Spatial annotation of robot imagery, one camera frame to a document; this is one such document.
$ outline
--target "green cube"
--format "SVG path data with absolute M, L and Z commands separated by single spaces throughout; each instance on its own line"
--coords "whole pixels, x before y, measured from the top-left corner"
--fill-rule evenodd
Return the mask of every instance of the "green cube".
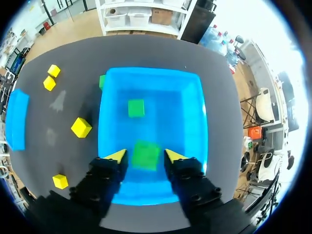
M 103 91 L 103 87 L 104 87 L 104 82 L 105 82 L 105 75 L 102 75 L 99 77 L 99 88 Z
M 144 100 L 132 99 L 128 101 L 128 115 L 130 118 L 144 116 Z
M 132 166 L 138 169 L 156 171 L 160 147 L 154 143 L 139 140 L 135 144 Z

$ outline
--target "black cabinet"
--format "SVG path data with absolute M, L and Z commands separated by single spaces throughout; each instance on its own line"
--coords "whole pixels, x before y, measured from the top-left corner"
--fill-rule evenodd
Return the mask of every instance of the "black cabinet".
M 214 18 L 214 12 L 196 5 L 181 40 L 198 44 Z

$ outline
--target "plastic bottle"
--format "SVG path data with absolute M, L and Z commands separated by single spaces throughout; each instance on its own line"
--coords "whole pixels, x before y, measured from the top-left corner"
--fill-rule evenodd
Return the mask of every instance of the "plastic bottle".
M 213 50 L 213 47 L 216 47 L 218 44 L 220 44 L 223 41 L 223 36 L 221 32 L 218 32 L 218 34 L 214 37 L 214 39 L 210 40 L 207 43 L 207 48 Z
M 220 40 L 213 40 L 209 43 L 209 47 L 210 50 L 217 52 L 218 54 L 222 55 L 222 56 L 226 56 L 226 54 L 228 53 L 228 48 L 226 46 L 226 41 L 222 40 L 220 42 Z
M 225 58 L 227 60 L 227 62 L 233 67 L 235 68 L 238 64 L 238 55 L 237 55 L 237 51 L 235 49 L 235 47 L 230 44 L 227 46 L 228 49 L 228 53 L 226 54 Z
M 207 44 L 209 43 L 209 41 L 214 39 L 216 37 L 216 35 L 218 34 L 218 31 L 216 28 L 217 28 L 217 25 L 214 25 L 213 27 L 208 27 L 208 29 L 204 33 L 203 37 L 201 38 L 199 45 L 206 47 Z
M 229 32 L 228 32 L 228 31 L 225 31 L 225 32 L 223 33 L 223 39 L 225 40 L 226 43 L 229 43 L 229 42 L 230 42 L 231 38 L 230 38 L 230 36 L 229 36 Z

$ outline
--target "yellow cube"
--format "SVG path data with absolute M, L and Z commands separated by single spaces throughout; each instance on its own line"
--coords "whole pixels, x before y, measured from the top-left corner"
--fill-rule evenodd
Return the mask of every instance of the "yellow cube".
M 45 87 L 47 90 L 52 91 L 52 89 L 54 88 L 54 86 L 56 86 L 56 83 L 55 83 L 55 80 L 54 80 L 52 77 L 48 76 L 48 77 L 44 80 L 43 85 L 44 85 L 44 87 Z
M 77 137 L 85 138 L 91 131 L 92 127 L 83 118 L 77 118 L 74 124 L 72 125 L 71 129 L 76 134 Z
M 53 65 L 53 64 L 51 65 L 51 67 L 48 70 L 48 73 L 55 78 L 58 76 L 59 72 L 60 72 L 59 67 L 57 67 L 56 65 Z
M 55 187 L 65 189 L 68 186 L 67 178 L 64 175 L 58 174 L 52 177 Z

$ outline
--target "white storage bin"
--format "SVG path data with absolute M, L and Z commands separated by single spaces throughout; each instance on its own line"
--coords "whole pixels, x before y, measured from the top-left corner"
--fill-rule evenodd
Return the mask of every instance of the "white storage bin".
M 152 10 L 150 8 L 132 8 L 128 12 L 130 17 L 130 25 L 135 27 L 142 27 L 148 25 Z
M 105 4 L 110 4 L 110 3 L 120 3 L 120 2 L 125 2 L 126 0 L 105 0 Z
M 134 0 L 136 2 L 154 2 L 154 0 Z
M 162 0 L 162 3 L 169 6 L 175 6 L 181 8 L 185 0 Z
M 118 11 L 116 9 L 107 9 L 104 17 L 107 20 L 107 26 L 109 27 L 123 27 L 126 24 L 126 15 L 124 11 Z

